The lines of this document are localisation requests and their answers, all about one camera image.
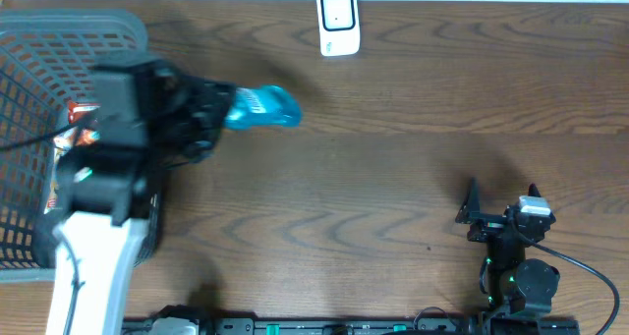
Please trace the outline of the blue mouthwash bottle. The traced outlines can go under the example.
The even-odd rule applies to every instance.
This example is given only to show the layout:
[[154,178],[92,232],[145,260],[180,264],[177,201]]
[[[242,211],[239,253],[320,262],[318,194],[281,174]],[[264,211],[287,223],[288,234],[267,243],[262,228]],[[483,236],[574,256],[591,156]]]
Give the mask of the blue mouthwash bottle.
[[277,85],[238,87],[225,118],[225,127],[243,131],[252,127],[297,127],[302,110],[295,98]]

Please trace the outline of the orange tissue pack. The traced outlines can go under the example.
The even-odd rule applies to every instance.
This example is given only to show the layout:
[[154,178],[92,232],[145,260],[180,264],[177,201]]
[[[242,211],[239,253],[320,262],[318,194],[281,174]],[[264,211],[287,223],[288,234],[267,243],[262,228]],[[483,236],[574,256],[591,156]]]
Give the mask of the orange tissue pack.
[[100,139],[98,131],[92,129],[73,128],[53,139],[55,148],[67,151],[75,145],[90,145]]

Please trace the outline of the red white snack bar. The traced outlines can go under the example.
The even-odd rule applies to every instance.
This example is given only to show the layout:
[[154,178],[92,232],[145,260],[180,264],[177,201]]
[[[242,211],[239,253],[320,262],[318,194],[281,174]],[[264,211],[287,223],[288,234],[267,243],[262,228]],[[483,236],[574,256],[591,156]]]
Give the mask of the red white snack bar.
[[67,119],[69,124],[76,124],[82,120],[87,120],[89,123],[96,119],[95,112],[100,108],[100,105],[95,102],[75,102],[69,101],[67,106]]

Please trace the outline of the yellow chip snack bag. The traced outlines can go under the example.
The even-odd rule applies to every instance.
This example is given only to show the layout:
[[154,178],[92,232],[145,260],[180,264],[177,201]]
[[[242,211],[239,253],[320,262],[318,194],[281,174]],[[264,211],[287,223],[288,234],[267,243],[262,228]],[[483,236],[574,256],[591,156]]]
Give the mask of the yellow chip snack bag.
[[51,176],[50,176],[50,182],[49,182],[49,186],[48,186],[48,194],[46,196],[46,203],[44,205],[44,210],[43,210],[44,214],[48,214],[52,210],[54,210],[56,208],[57,189],[58,189],[58,183],[57,183],[57,178],[56,178],[56,168],[57,168],[58,161],[59,161],[60,157],[63,156],[64,154],[65,154],[65,150],[64,149],[62,149],[60,147],[55,147],[54,148],[54,151],[53,151],[53,164],[52,164],[52,168],[51,168]]

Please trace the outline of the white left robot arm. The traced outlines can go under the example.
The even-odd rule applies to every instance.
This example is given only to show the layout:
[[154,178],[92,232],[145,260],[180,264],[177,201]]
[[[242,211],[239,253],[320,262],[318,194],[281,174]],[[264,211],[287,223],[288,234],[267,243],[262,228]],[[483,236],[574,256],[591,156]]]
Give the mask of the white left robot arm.
[[151,198],[170,158],[208,157],[236,88],[159,58],[102,60],[92,70],[99,138],[63,155],[49,334],[117,334]]

